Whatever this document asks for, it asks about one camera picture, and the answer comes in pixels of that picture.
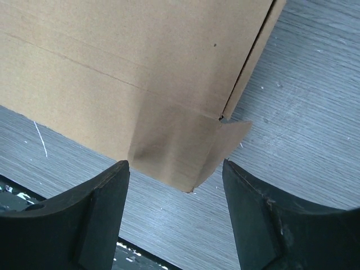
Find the brown cardboard box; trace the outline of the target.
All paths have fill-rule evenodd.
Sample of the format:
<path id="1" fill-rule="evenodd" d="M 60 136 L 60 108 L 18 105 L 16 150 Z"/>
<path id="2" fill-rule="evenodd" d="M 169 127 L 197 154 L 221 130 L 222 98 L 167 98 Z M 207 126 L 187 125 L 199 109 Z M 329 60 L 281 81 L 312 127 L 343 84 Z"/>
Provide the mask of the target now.
<path id="1" fill-rule="evenodd" d="M 230 117 L 284 1 L 2 1 L 1 105 L 184 192 L 251 122 Z"/>

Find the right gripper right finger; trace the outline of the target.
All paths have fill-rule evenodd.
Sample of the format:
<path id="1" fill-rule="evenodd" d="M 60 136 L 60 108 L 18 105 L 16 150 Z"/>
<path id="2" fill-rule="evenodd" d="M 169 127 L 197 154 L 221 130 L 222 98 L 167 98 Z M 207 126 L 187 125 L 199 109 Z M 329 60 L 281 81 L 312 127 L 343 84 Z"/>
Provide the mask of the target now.
<path id="1" fill-rule="evenodd" d="M 359 268 L 359 209 L 299 198 L 229 160 L 222 179 L 241 269 Z"/>

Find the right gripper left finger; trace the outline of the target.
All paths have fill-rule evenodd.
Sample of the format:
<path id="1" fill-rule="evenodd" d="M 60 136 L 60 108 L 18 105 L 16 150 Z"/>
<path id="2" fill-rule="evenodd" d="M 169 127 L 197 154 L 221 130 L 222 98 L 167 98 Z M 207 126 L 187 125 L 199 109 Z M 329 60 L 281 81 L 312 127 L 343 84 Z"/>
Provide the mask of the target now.
<path id="1" fill-rule="evenodd" d="M 111 269 L 129 176 L 122 160 L 50 199 L 1 213 L 1 269 Z"/>

